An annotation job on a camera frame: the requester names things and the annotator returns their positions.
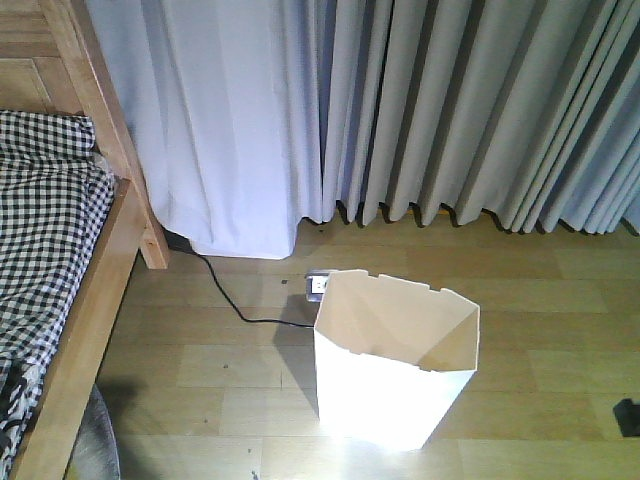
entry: black and white checkered fabric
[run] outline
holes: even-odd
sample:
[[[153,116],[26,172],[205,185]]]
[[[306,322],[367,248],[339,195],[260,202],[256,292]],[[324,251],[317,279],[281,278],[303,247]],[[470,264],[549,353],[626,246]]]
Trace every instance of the black and white checkered fabric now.
[[[0,110],[0,145],[10,155],[41,160],[86,158],[96,135],[89,117]]]
[[[2,475],[42,393],[115,183],[93,161],[90,119],[11,113],[0,112]]]

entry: curtain fold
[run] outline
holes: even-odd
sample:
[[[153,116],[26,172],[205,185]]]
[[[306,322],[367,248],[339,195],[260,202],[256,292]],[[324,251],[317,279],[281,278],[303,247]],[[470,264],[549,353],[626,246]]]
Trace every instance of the curtain fold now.
[[[160,221],[281,258],[363,224],[637,228],[637,0],[89,0]]]

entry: bed post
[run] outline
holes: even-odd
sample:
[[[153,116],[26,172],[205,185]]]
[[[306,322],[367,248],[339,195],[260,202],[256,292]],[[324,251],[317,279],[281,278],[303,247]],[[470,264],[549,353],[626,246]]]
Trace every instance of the bed post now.
[[[116,174],[131,181],[145,216],[140,250],[149,268],[167,268],[169,249],[147,193],[138,155],[83,0],[40,0],[80,104]]]

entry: power outlet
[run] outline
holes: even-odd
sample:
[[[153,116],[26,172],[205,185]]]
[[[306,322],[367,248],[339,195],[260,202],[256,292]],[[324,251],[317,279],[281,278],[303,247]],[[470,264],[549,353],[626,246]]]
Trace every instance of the power outlet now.
[[[327,291],[329,274],[336,270],[311,270],[306,275],[307,279],[307,301],[320,302]]]

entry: white trash bin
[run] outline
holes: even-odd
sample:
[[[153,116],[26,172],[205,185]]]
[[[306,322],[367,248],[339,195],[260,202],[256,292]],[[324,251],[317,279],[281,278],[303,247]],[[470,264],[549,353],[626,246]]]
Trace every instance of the white trash bin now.
[[[478,368],[479,318],[477,304],[450,290],[331,273],[314,326],[321,423],[421,448]]]

